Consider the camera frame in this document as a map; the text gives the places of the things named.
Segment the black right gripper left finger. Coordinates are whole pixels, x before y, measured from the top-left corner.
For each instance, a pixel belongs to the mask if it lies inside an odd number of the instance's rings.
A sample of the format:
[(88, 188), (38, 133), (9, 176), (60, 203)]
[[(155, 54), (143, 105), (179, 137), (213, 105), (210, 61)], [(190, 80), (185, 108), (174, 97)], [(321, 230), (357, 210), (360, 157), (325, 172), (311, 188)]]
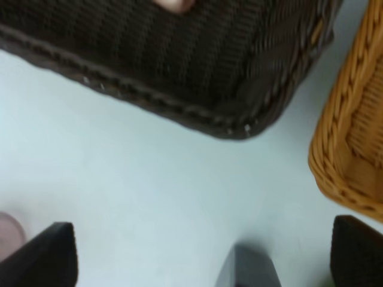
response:
[(75, 286), (74, 226), (55, 222), (1, 262), (1, 286)]

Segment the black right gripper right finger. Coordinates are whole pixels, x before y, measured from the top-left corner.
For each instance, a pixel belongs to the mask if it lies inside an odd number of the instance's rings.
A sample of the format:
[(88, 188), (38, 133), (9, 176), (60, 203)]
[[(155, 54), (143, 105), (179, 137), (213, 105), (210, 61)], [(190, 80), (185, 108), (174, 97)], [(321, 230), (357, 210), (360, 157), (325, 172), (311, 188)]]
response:
[(351, 215), (336, 216), (330, 271), (335, 286), (382, 287), (382, 234)]

